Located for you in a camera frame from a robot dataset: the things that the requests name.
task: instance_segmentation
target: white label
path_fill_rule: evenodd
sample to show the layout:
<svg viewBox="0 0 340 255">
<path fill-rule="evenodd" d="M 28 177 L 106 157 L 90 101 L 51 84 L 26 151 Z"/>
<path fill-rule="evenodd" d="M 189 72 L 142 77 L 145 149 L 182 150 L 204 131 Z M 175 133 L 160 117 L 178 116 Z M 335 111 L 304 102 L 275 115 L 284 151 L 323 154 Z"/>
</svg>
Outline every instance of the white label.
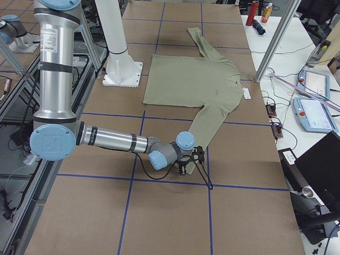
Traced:
<svg viewBox="0 0 340 255">
<path fill-rule="evenodd" d="M 294 157 L 294 155 L 292 154 L 292 152 L 290 150 L 284 151 L 283 152 L 283 156 L 285 156 L 285 158 L 287 159 L 287 161 L 288 161 L 288 163 L 290 165 L 294 165 L 295 164 L 295 157 Z"/>
<path fill-rule="evenodd" d="M 40 50 L 44 52 L 58 52 L 58 30 L 53 28 L 40 29 Z"/>
<path fill-rule="evenodd" d="M 243 96 L 245 99 L 251 99 L 249 89 L 243 88 Z"/>
</svg>

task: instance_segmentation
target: blue joint cap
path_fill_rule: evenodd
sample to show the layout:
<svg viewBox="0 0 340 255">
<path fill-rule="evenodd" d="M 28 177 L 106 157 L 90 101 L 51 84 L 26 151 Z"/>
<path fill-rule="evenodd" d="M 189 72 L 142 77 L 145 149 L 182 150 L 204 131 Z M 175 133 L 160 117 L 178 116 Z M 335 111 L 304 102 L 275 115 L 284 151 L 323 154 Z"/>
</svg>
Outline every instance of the blue joint cap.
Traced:
<svg viewBox="0 0 340 255">
<path fill-rule="evenodd" d="M 188 131 L 183 131 L 176 137 L 176 143 L 182 150 L 192 150 L 195 142 L 195 137 Z"/>
<path fill-rule="evenodd" d="M 149 160 L 156 170 L 160 170 L 168 165 L 168 161 L 158 150 L 154 150 L 149 154 Z"/>
<path fill-rule="evenodd" d="M 76 8 L 81 0 L 39 0 L 46 7 L 57 11 L 70 11 Z"/>
<path fill-rule="evenodd" d="M 18 16 L 14 15 L 14 14 L 4 15 L 4 16 L 1 17 L 1 19 L 4 20 L 4 21 L 7 21 L 7 22 L 20 21 Z"/>
<path fill-rule="evenodd" d="M 75 147 L 75 135 L 65 126 L 46 124 L 35 129 L 30 147 L 38 157 L 55 161 L 66 158 Z"/>
<path fill-rule="evenodd" d="M 1 32 L 0 32 L 0 38 L 1 38 L 2 41 L 4 41 L 5 44 L 9 44 L 13 41 L 13 39 L 11 37 L 9 37 L 5 33 L 1 33 Z"/>
</svg>

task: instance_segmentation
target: orange bottle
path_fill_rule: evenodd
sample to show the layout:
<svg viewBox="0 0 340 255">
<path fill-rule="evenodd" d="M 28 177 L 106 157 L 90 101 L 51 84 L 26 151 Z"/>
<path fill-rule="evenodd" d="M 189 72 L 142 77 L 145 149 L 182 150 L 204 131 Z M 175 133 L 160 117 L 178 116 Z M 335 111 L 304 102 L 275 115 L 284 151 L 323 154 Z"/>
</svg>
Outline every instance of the orange bottle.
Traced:
<svg viewBox="0 0 340 255">
<path fill-rule="evenodd" d="M 269 3 L 265 11 L 263 12 L 263 16 L 261 18 L 262 23 L 267 23 L 269 16 L 271 14 L 271 11 L 273 10 L 272 5 L 273 5 L 272 3 Z"/>
</svg>

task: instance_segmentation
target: screen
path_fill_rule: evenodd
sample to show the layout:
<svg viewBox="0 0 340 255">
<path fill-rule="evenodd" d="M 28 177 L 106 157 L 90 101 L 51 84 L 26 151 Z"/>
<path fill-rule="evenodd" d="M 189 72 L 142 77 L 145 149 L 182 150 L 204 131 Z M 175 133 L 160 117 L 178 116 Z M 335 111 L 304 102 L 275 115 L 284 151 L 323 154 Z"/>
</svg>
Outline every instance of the screen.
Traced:
<svg viewBox="0 0 340 255">
<path fill-rule="evenodd" d="M 308 123 L 311 128 L 329 130 L 333 129 L 328 116 L 319 101 L 300 99 L 300 102 L 303 111 L 306 113 L 306 118 L 308 119 Z"/>
<path fill-rule="evenodd" d="M 329 132 L 295 164 L 330 211 L 340 210 L 340 137 Z"/>
<path fill-rule="evenodd" d="M 313 92 L 320 94 L 322 96 L 326 96 L 326 76 L 312 73 L 312 72 L 306 72 L 306 82 L 305 86 L 312 90 Z"/>
</svg>

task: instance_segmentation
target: warning label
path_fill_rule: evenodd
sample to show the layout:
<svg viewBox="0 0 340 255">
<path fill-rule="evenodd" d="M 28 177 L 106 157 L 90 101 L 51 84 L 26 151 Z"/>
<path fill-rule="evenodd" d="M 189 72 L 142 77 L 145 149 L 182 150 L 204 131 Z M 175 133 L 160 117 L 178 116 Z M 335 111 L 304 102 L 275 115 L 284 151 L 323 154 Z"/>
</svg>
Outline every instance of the warning label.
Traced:
<svg viewBox="0 0 340 255">
<path fill-rule="evenodd" d="M 40 50 L 44 52 L 58 52 L 58 30 L 53 28 L 40 29 Z"/>
</svg>

